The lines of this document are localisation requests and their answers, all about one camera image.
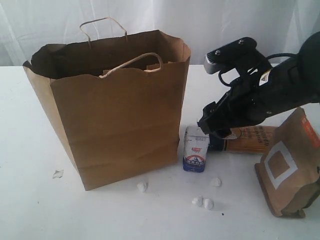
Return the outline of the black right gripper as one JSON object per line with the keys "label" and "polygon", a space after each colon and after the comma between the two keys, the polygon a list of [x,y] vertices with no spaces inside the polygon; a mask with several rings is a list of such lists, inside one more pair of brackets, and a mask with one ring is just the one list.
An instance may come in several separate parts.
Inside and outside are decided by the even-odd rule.
{"label": "black right gripper", "polygon": [[255,126],[300,106],[297,60],[287,59],[261,73],[239,76],[218,102],[203,108],[197,125],[205,134],[227,138],[231,129]]}

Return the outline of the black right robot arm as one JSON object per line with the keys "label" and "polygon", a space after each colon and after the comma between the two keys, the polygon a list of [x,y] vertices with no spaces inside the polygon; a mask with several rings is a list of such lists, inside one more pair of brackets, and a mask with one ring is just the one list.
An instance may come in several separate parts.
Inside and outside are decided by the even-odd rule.
{"label": "black right robot arm", "polygon": [[257,42],[243,37],[205,55],[205,71],[212,75],[236,70],[219,101],[203,108],[198,126],[203,133],[226,138],[232,129],[256,126],[265,119],[320,101],[320,35],[315,33],[298,53],[282,53],[276,66],[257,50]]}

